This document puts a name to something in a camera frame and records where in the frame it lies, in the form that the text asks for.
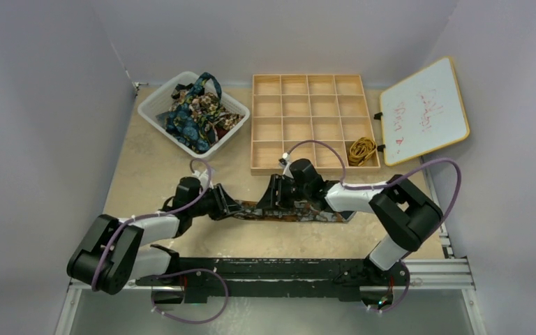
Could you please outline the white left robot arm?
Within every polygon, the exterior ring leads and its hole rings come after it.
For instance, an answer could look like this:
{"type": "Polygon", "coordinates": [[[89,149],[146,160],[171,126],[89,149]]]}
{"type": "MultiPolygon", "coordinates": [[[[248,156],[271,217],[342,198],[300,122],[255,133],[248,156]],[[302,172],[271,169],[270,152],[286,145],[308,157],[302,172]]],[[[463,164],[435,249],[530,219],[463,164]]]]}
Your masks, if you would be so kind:
{"type": "Polygon", "coordinates": [[[158,213],[120,219],[98,216],[68,261],[66,273],[95,292],[115,295],[132,279],[154,276],[162,285],[176,283],[177,253],[155,246],[162,239],[182,236],[194,218],[223,220],[242,212],[221,184],[211,186],[197,177],[183,177],[175,194],[158,213]]]}

